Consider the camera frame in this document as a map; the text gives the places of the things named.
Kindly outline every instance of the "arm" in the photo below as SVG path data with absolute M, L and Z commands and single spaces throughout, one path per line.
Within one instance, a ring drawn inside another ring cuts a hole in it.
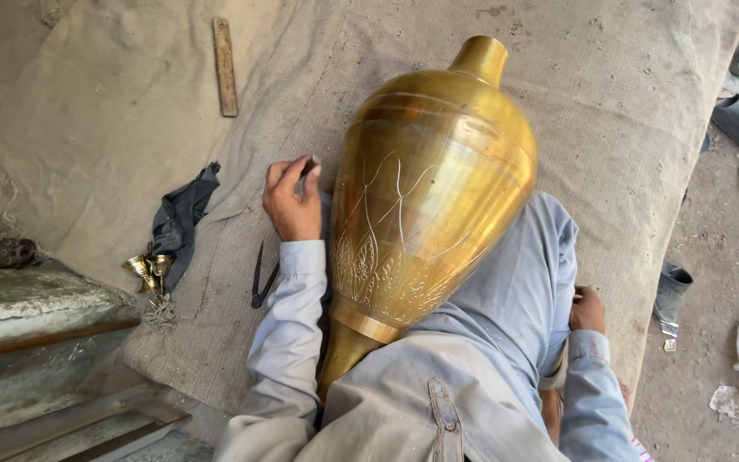
M 564 383 L 560 449 L 573 462 L 637 461 L 618 379 L 609 367 L 603 305 L 590 288 L 576 288 L 572 304 L 569 367 Z
M 316 322 L 327 276 L 324 242 L 318 240 L 320 167 L 304 181 L 303 199 L 293 193 L 305 160 L 273 164 L 268 173 L 263 205 L 283 241 L 282 276 L 247 359 L 254 384 L 241 414 L 230 420 L 214 460 L 293 460 L 315 434 L 315 366 L 321 348 Z

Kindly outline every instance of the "dirt ground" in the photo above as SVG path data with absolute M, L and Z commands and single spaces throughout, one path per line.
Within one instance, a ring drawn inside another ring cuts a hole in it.
M 667 257 L 695 283 L 678 315 L 677 351 L 663 351 L 649 324 L 631 422 L 658 462 L 739 460 L 739 420 L 718 415 L 709 399 L 719 385 L 739 388 L 739 148 L 713 124 L 711 149 L 689 183 Z

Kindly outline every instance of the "brass cup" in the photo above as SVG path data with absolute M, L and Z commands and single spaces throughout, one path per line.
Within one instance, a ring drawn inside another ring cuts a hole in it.
M 145 283 L 142 284 L 141 289 L 139 289 L 139 293 L 147 292 L 147 289 L 149 289 L 155 294 L 160 294 L 161 285 L 159 284 L 159 280 L 150 273 L 146 257 L 146 255 L 136 255 L 128 261 L 125 261 L 121 266 L 134 276 L 145 280 Z
M 156 276 L 166 276 L 172 268 L 172 257 L 169 255 L 153 255 L 147 259 L 150 272 Z

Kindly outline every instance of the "vase neck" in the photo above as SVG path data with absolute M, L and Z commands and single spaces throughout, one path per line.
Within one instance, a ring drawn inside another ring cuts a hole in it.
M 461 51 L 449 65 L 449 71 L 473 76 L 498 88 L 508 56 L 507 48 L 495 38 L 472 37 L 464 42 Z

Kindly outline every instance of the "shirt sleeve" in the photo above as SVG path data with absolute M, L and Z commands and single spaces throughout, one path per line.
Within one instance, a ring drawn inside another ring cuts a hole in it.
M 572 462 L 638 460 L 618 379 L 609 367 L 609 340 L 572 331 L 564 383 L 560 449 Z
M 288 461 L 310 441 L 320 406 L 315 366 L 321 297 L 327 289 L 323 241 L 281 243 L 281 279 L 255 331 L 247 368 L 254 384 L 230 420 L 213 460 Z

